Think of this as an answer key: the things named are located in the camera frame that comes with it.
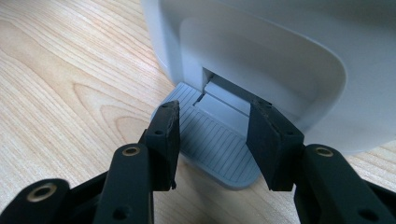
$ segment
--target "light wooden surface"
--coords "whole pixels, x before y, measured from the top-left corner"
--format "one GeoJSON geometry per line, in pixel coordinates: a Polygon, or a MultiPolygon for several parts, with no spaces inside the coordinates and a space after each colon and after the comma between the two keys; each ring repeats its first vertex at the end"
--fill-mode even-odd
{"type": "MultiPolygon", "coordinates": [[[[72,187],[136,142],[174,86],[159,68],[140,2],[0,0],[0,210],[24,187],[72,187]]],[[[396,190],[396,143],[348,157],[396,190]]],[[[156,223],[296,223],[289,192],[262,178],[230,191],[183,160],[177,189],[155,193],[156,223]]]]}

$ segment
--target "white plastic object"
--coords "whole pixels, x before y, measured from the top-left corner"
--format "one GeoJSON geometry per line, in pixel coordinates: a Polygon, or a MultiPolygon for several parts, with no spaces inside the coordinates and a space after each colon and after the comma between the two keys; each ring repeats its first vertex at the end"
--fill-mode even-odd
{"type": "Polygon", "coordinates": [[[142,0],[163,71],[203,91],[210,71],[343,153],[396,134],[394,1],[142,0]]]}

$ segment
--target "wood grain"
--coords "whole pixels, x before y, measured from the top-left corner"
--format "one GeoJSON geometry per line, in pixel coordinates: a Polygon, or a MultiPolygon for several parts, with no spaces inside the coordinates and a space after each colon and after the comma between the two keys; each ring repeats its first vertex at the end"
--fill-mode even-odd
{"type": "MultiPolygon", "coordinates": [[[[76,186],[136,142],[174,88],[159,68],[140,3],[0,1],[0,210],[27,185],[76,186]]],[[[396,143],[348,157],[396,190],[396,143]]],[[[290,192],[260,178],[231,191],[179,161],[177,190],[155,193],[157,223],[297,223],[290,192]]]]}

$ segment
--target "ridged surface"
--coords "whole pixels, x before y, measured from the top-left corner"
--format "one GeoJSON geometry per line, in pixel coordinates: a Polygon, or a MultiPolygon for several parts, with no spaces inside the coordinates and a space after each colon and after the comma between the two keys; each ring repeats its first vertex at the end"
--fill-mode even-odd
{"type": "Polygon", "coordinates": [[[180,101],[180,151],[223,185],[235,189],[249,186],[260,170],[246,139],[195,107],[200,96],[196,89],[180,83],[164,100],[180,101]]]}

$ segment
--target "screw hole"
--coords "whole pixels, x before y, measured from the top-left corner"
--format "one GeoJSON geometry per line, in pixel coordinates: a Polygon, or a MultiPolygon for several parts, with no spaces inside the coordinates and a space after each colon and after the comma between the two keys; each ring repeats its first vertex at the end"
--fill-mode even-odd
{"type": "Polygon", "coordinates": [[[315,151],[317,152],[317,154],[319,156],[322,156],[322,157],[332,157],[334,155],[332,153],[332,151],[330,151],[329,149],[324,148],[324,147],[317,147],[317,148],[315,148],[315,151]]]}
{"type": "Polygon", "coordinates": [[[116,220],[124,220],[130,215],[131,215],[131,208],[129,206],[118,207],[113,212],[113,217],[116,220]]]}
{"type": "Polygon", "coordinates": [[[373,211],[370,210],[370,209],[361,209],[361,210],[358,211],[358,213],[359,213],[359,215],[360,215],[361,217],[363,217],[363,218],[366,219],[366,220],[373,221],[373,222],[379,220],[379,218],[378,218],[378,216],[376,215],[376,213],[373,212],[373,211]]]}
{"type": "Polygon", "coordinates": [[[26,199],[31,203],[38,203],[48,199],[53,193],[55,193],[56,189],[56,185],[47,183],[30,191],[26,199]]]}
{"type": "Polygon", "coordinates": [[[122,151],[122,155],[124,156],[134,156],[139,154],[140,148],[138,147],[128,147],[122,151]]]}

